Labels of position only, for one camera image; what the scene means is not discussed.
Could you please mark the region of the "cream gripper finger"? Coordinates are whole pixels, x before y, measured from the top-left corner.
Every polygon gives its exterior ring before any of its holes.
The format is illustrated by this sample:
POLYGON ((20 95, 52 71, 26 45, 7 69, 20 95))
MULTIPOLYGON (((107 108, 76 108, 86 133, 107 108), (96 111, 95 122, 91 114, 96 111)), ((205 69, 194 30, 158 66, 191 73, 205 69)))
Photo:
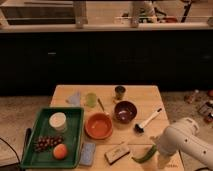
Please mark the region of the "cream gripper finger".
POLYGON ((166 165, 170 162, 170 158, 168 156, 164 156, 159 154, 157 157, 157 167, 159 169, 164 169, 166 165))

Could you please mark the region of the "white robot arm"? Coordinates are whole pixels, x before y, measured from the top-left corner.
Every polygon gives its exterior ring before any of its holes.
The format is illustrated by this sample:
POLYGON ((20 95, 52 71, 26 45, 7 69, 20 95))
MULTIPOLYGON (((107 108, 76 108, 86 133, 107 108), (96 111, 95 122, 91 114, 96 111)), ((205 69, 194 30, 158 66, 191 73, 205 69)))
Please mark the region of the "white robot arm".
POLYGON ((185 117, 167 126, 157 137, 157 151, 173 156, 178 150, 200 161, 213 171, 213 145, 197 137, 198 123, 185 117))

